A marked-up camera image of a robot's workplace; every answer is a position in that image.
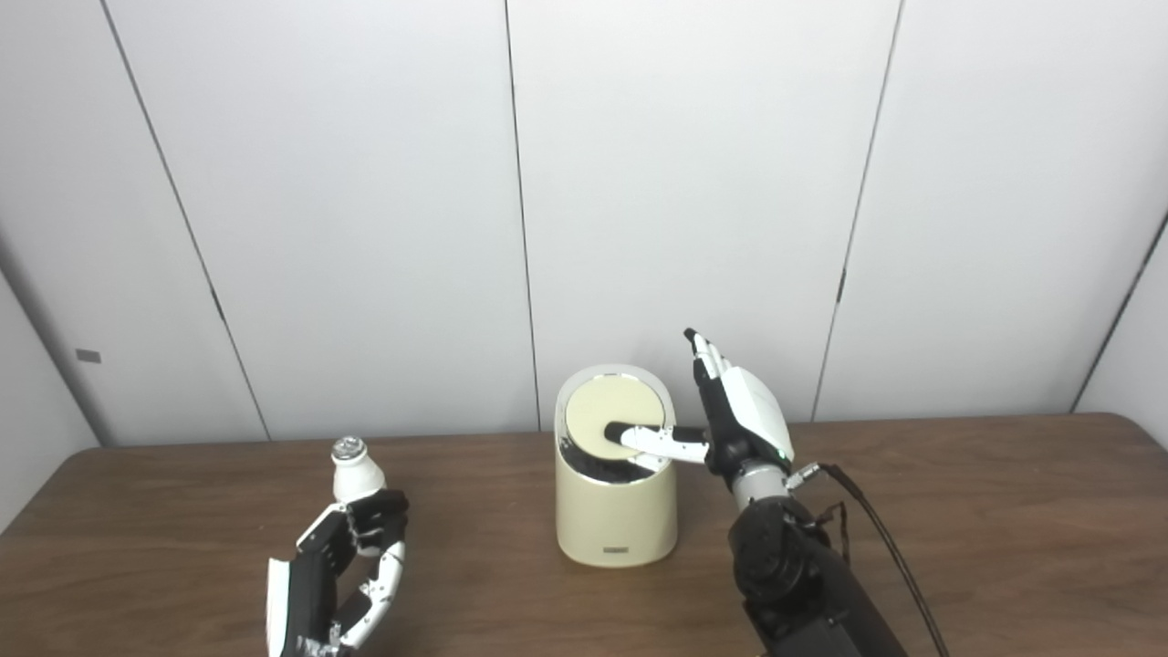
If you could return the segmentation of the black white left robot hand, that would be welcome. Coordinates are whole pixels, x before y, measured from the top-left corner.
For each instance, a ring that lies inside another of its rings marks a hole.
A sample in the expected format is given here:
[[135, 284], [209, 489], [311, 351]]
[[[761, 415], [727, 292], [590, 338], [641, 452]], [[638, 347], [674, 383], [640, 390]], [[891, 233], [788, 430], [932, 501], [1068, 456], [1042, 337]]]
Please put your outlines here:
[[[329, 505], [297, 541], [292, 560], [267, 561], [267, 656], [355, 656], [381, 625], [406, 556], [406, 495], [378, 489]], [[339, 578], [357, 556], [367, 578], [339, 601]]]

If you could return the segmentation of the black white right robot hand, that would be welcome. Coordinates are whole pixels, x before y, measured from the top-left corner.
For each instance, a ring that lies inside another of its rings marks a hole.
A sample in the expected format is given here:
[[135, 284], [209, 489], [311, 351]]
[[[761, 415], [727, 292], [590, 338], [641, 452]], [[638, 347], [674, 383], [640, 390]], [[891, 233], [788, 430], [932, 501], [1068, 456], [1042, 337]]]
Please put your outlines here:
[[602, 437], [651, 457], [704, 464], [731, 484], [751, 464], [793, 473], [794, 448], [785, 416], [766, 383], [736, 366], [695, 328], [684, 328], [693, 351], [693, 381], [705, 428], [609, 422]]

